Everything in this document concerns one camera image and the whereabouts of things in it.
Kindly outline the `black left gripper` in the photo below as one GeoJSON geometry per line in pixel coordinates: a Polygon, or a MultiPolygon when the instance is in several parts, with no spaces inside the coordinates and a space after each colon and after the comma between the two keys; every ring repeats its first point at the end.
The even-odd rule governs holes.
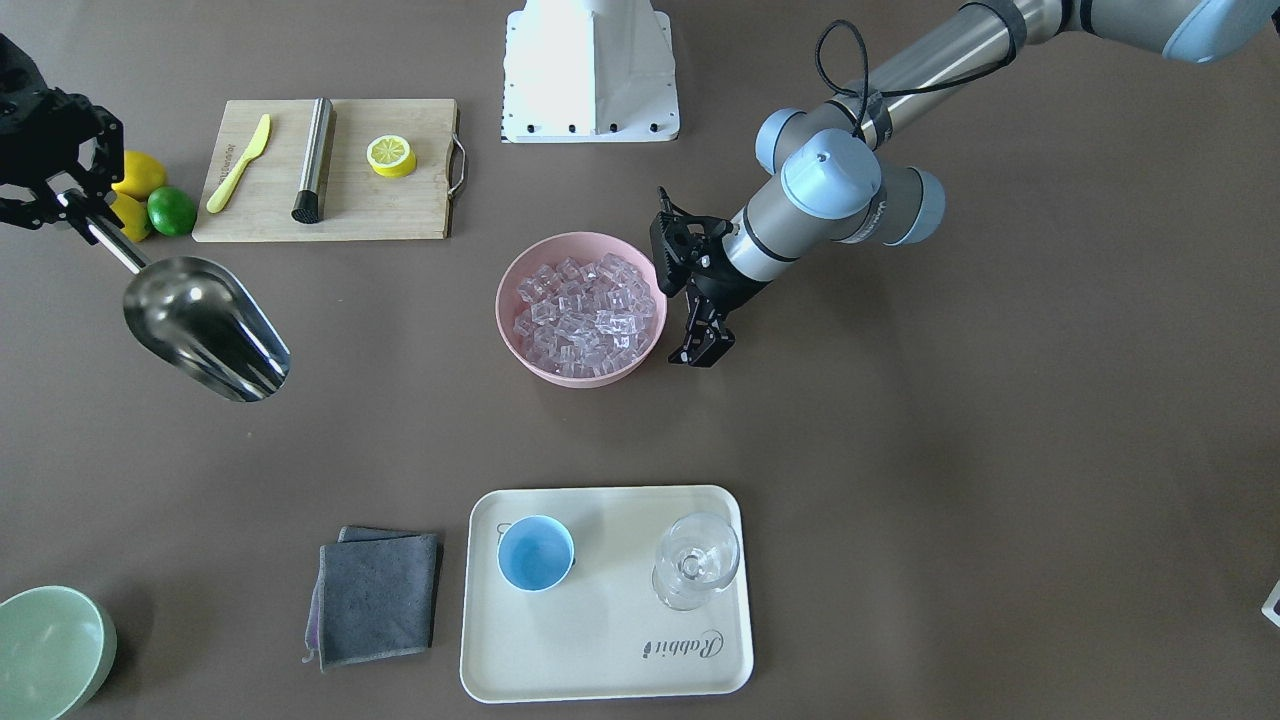
{"type": "Polygon", "coordinates": [[[724,319],[768,283],[745,275],[730,260],[724,242],[736,224],[685,211],[662,186],[657,192],[660,209],[650,224],[650,242],[658,286],[668,297],[685,291],[687,301],[684,340],[668,364],[714,366],[736,341],[724,319]]]}

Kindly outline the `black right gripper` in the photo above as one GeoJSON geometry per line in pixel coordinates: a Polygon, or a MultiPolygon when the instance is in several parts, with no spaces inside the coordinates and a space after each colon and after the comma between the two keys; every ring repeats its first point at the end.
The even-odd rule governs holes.
{"type": "Polygon", "coordinates": [[[1,37],[1,182],[29,192],[3,199],[1,220],[24,229],[97,217],[122,228],[110,209],[124,176],[124,128],[82,94],[46,83],[32,58],[1,37]]]}

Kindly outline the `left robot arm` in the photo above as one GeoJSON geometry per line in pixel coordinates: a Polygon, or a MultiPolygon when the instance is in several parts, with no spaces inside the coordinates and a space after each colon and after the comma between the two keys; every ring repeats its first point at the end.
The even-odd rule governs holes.
{"type": "Polygon", "coordinates": [[[658,192],[649,229],[657,281],[686,307],[668,361],[716,365],[735,345],[730,314],[814,249],[928,240],[946,213],[945,187],[890,143],[1029,47],[1088,35],[1202,67],[1262,33],[1277,33],[1275,1],[963,1],[934,29],[873,64],[855,23],[829,22],[812,50],[826,99],[762,122],[753,151],[765,181],[735,214],[689,211],[658,192]]]}

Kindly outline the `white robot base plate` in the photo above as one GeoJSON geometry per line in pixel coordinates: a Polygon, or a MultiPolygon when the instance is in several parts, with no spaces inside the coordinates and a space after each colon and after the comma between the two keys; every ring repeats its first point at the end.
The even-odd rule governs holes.
{"type": "Polygon", "coordinates": [[[507,15],[506,143],[678,137],[669,17],[649,1],[527,1],[507,15]]]}

